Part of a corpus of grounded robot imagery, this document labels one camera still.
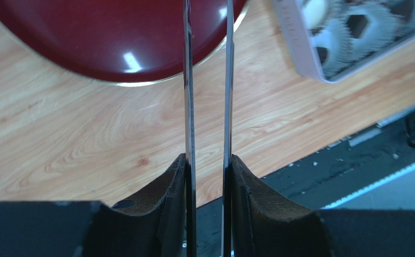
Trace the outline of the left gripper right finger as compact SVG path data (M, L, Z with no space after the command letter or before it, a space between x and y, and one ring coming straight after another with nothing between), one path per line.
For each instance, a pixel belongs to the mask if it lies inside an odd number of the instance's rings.
M415 210L311 210L231 164L235 256L415 256Z

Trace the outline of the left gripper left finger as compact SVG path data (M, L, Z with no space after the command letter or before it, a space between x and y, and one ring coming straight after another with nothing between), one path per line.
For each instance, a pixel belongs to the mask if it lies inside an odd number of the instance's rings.
M180 256L186 157L139 191L102 201L0 201L0 256Z

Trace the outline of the metal tongs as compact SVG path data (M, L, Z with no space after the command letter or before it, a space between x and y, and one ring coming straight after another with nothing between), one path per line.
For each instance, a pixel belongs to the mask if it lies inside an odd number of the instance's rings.
M185 121L185 193L187 256L233 256L232 240L232 103L234 31L243 14L235 12L232 1L221 1L216 17L225 35L199 64L193 58L193 21L189 1L182 2L183 92ZM219 200L214 228L221 239L220 250L210 251L197 240L197 218L201 237L207 222L200 207Z

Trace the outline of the dark red round plate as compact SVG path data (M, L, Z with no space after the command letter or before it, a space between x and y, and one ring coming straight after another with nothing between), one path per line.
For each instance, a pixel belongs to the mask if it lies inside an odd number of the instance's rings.
M80 77L139 87L185 74L184 21L192 65L227 39L227 2L0 1L0 24L25 48Z

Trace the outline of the pink square tin box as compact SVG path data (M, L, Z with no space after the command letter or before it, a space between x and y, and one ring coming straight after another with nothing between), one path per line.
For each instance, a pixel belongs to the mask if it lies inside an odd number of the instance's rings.
M328 1L328 13L315 29L307 28L304 2L273 1L294 66L303 77L339 82L415 39L415 1ZM369 21L359 39L346 24L354 14ZM316 47L329 49L323 65Z

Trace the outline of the white oval chocolate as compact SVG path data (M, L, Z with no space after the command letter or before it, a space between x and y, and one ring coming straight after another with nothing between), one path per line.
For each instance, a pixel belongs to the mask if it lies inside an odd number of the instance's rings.
M308 29L315 29L324 21L329 10L328 1L309 0L305 1L302 13Z

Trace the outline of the brown rectangular chocolate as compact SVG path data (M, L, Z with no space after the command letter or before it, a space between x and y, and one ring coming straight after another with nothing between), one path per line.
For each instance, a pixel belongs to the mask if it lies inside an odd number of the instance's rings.
M364 31L367 29L369 21L363 14L350 15L346 21L351 36L354 39L362 38Z

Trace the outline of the ridged dark square chocolate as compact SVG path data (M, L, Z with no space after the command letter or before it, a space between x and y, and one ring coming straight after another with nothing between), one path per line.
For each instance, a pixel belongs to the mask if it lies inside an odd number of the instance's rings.
M329 57L329 49L326 47L316 47L320 64L323 65Z

